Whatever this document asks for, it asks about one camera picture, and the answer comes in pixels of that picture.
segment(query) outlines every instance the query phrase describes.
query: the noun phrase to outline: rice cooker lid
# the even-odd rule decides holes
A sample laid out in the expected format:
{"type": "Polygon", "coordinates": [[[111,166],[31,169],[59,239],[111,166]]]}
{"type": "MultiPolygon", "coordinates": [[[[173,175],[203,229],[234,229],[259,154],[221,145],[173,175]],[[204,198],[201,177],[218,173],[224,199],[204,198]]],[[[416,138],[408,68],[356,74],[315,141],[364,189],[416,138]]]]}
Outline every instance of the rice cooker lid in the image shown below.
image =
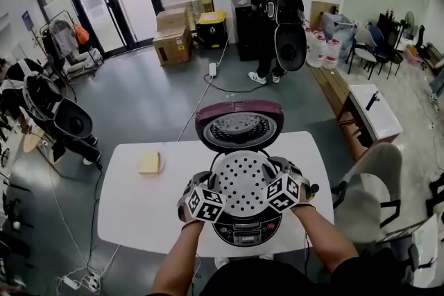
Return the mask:
{"type": "Polygon", "coordinates": [[[195,123],[199,139],[211,150],[258,151],[281,133],[284,111],[280,104],[265,100],[218,103],[199,110],[195,123]]]}

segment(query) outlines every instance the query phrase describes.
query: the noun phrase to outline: backpack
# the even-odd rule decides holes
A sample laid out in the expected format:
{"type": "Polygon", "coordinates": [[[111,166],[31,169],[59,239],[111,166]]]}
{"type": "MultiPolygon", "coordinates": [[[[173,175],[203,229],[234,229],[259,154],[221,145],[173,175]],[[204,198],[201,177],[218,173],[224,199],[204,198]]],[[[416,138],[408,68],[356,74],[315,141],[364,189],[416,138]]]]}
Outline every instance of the backpack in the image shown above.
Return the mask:
{"type": "Polygon", "coordinates": [[[89,41],[89,33],[80,25],[74,25],[74,32],[79,44],[85,44],[89,41]]]}
{"type": "Polygon", "coordinates": [[[36,71],[31,71],[25,60],[17,62],[24,73],[24,80],[11,80],[6,77],[1,92],[7,89],[21,90],[29,114],[41,121],[53,120],[56,103],[62,94],[54,82],[36,71]]]}
{"type": "Polygon", "coordinates": [[[302,24],[304,21],[304,3],[302,0],[266,0],[265,15],[271,21],[280,24],[302,24]]]}

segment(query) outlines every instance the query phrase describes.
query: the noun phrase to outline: yellow sponge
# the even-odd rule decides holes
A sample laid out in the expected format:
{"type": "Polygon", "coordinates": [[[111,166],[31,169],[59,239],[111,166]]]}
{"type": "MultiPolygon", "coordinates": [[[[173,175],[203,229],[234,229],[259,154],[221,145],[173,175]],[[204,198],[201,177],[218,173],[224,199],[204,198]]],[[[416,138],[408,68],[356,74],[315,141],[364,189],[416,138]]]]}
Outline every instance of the yellow sponge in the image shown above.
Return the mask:
{"type": "Polygon", "coordinates": [[[139,174],[157,174],[160,169],[159,152],[145,152],[140,161],[139,174]]]}

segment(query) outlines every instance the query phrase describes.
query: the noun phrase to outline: orange bag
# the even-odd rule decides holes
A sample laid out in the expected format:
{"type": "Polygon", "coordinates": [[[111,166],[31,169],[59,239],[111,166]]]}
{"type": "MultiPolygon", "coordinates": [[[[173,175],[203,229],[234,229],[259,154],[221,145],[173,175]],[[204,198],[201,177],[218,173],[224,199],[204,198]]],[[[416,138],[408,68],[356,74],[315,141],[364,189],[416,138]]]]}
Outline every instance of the orange bag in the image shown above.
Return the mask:
{"type": "Polygon", "coordinates": [[[74,31],[76,32],[77,40],[79,44],[85,44],[89,40],[89,33],[80,25],[74,25],[74,31]]]}

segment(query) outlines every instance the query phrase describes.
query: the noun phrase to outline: fan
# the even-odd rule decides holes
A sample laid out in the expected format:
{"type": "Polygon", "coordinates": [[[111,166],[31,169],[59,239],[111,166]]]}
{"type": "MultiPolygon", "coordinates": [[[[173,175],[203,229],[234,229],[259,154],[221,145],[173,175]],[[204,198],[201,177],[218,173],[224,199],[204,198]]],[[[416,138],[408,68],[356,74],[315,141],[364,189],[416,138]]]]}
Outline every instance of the fan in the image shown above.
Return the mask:
{"type": "Polygon", "coordinates": [[[412,40],[415,36],[413,34],[413,28],[415,27],[415,16],[411,11],[405,15],[406,27],[404,29],[404,37],[408,40],[412,40]]]}

